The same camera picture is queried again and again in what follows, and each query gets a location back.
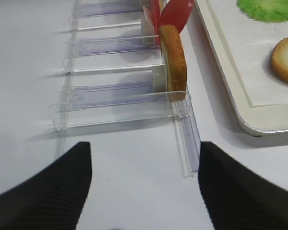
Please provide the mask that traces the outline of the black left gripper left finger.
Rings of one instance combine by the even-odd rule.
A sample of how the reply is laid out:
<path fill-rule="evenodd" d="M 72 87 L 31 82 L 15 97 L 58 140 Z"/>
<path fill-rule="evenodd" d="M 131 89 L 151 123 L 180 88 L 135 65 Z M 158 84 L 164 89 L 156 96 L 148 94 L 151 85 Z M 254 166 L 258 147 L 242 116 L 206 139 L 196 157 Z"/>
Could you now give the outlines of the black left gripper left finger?
<path fill-rule="evenodd" d="M 0 195 L 0 230 L 74 230 L 92 180 L 91 145 L 79 142 Z"/>

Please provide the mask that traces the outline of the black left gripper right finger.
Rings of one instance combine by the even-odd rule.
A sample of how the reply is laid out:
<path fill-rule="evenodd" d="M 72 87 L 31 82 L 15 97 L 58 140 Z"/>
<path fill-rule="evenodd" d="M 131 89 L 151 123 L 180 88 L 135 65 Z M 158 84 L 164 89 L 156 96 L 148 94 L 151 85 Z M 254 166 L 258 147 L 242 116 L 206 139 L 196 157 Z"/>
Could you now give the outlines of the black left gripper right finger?
<path fill-rule="evenodd" d="M 198 181 L 216 230 L 288 230 L 288 191 L 202 142 Z"/>

